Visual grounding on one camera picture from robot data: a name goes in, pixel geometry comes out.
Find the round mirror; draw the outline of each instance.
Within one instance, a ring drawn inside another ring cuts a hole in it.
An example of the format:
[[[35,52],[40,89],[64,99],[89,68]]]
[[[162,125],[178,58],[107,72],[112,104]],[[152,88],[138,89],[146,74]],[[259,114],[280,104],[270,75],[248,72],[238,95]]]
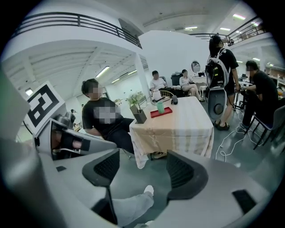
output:
[[[200,72],[200,69],[201,69],[200,63],[198,63],[197,61],[193,61],[193,62],[191,63],[191,69],[192,69],[192,71],[193,71],[194,73]]]

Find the white pillar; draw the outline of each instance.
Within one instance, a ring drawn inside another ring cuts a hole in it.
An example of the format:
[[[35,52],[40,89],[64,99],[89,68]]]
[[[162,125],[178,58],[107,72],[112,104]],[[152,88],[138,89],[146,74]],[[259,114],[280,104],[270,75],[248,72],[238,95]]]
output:
[[[138,73],[139,81],[141,82],[142,85],[142,92],[145,94],[146,98],[148,98],[150,96],[150,89],[147,84],[147,78],[144,73],[141,57],[137,53],[134,58],[134,64]]]
[[[260,64],[260,70],[264,72],[266,68],[266,59],[265,56],[263,55],[262,47],[258,47],[258,58],[260,59],[259,64]]]

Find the black t-shirt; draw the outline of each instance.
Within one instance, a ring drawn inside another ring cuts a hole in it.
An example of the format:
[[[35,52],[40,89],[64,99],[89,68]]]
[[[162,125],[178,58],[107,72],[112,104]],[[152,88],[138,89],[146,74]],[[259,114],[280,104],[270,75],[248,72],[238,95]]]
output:
[[[122,121],[119,107],[108,98],[88,101],[82,109],[83,129],[98,130],[105,138]]]
[[[234,80],[233,80],[233,75],[232,75],[232,69],[237,68],[239,65],[236,61],[236,57],[233,55],[233,53],[228,50],[228,49],[222,49],[220,52],[220,57],[219,59],[223,62],[224,66],[226,67],[227,71],[229,68],[231,68],[230,74],[229,74],[229,79],[228,79],[228,84],[225,88],[232,90],[234,89]]]
[[[258,71],[253,76],[257,95],[262,94],[262,102],[270,107],[275,107],[278,101],[277,87],[274,81],[263,71]]]

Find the green cup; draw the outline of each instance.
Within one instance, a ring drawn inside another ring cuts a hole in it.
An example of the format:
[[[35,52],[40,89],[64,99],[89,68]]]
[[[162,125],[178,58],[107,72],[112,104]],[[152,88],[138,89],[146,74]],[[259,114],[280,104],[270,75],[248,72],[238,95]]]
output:
[[[162,102],[157,102],[156,107],[160,114],[164,113],[164,106]]]

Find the black sandal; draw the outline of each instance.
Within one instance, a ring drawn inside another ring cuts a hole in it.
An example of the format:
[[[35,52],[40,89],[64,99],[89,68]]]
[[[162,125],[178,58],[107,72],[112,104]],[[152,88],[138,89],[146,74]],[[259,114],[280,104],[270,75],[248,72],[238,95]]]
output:
[[[217,129],[218,130],[229,130],[230,129],[230,126],[229,124],[225,123],[224,126],[221,126],[220,124],[217,126]]]

